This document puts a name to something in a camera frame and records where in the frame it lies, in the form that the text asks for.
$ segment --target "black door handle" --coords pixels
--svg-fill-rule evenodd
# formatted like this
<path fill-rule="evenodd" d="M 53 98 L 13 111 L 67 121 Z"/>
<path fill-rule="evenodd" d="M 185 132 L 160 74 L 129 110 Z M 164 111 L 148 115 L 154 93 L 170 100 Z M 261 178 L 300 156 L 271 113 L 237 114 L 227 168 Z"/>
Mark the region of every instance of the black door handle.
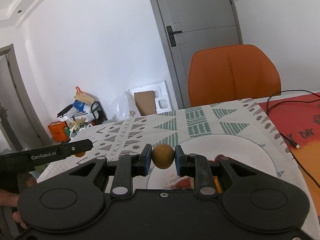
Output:
<path fill-rule="evenodd" d="M 173 35 L 174 34 L 178 34 L 178 33 L 182 33 L 182 31 L 173 32 L 171 26 L 167 26 L 166 28 L 167 28 L 167 32 L 168 32 L 168 35 L 169 35 L 169 40 L 170 40 L 171 47 L 177 46 L 176 40 L 175 40 Z"/>

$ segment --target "brown ball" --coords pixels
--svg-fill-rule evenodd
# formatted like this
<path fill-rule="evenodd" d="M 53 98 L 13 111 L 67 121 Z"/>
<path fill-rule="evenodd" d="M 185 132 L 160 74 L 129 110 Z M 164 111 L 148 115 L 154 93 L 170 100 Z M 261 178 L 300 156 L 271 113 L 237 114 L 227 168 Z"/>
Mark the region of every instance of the brown ball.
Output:
<path fill-rule="evenodd" d="M 170 145 L 158 144 L 152 150 L 152 161 L 159 169 L 165 170 L 174 160 L 174 150 Z"/>

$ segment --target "silver screw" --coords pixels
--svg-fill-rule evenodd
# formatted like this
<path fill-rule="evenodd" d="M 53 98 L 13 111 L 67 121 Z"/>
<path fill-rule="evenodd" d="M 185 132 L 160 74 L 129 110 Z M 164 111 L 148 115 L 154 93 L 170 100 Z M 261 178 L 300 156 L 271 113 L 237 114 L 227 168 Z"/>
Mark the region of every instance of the silver screw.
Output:
<path fill-rule="evenodd" d="M 160 193 L 160 197 L 169 197 L 169 194 L 168 194 L 168 193 L 163 192 L 163 193 Z"/>
<path fill-rule="evenodd" d="M 128 189 L 126 187 L 115 187 L 112 192 L 116 195 L 124 195 L 128 192 Z"/>
<path fill-rule="evenodd" d="M 203 195 L 213 195 L 214 193 L 216 193 L 216 190 L 213 187 L 203 187 L 200 190 L 200 193 Z"/>

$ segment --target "patterned tablecloth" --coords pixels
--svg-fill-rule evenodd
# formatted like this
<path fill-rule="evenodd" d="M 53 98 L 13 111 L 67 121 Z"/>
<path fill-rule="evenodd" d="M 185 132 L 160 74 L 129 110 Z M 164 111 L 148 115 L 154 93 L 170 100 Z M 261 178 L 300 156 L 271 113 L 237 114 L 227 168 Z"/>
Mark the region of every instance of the patterned tablecloth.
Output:
<path fill-rule="evenodd" d="M 285 142 L 258 103 L 250 98 L 87 128 L 73 141 L 88 138 L 93 142 L 93 149 L 82 158 L 71 156 L 51 163 L 38 182 L 97 156 L 105 156 L 108 161 L 114 161 L 122 155 L 140 153 L 146 143 L 153 146 L 166 143 L 175 147 L 177 144 L 200 136 L 218 134 L 246 138 L 259 145 L 272 160 L 276 170 L 275 174 L 300 187 L 311 200 L 302 174 Z M 134 188 L 146 188 L 147 182 L 148 177 L 136 177 L 133 179 L 133 186 Z M 320 226 L 313 203 L 302 229 L 314 239 L 320 239 Z"/>

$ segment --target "chair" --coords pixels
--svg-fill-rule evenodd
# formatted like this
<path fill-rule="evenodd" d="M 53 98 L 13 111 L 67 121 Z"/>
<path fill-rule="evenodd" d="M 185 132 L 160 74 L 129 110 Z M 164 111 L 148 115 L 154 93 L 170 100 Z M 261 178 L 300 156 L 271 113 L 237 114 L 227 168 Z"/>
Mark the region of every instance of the chair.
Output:
<path fill-rule="evenodd" d="M 276 67 L 253 45 L 205 49 L 191 60 L 188 94 L 192 107 L 269 97 L 279 91 Z"/>

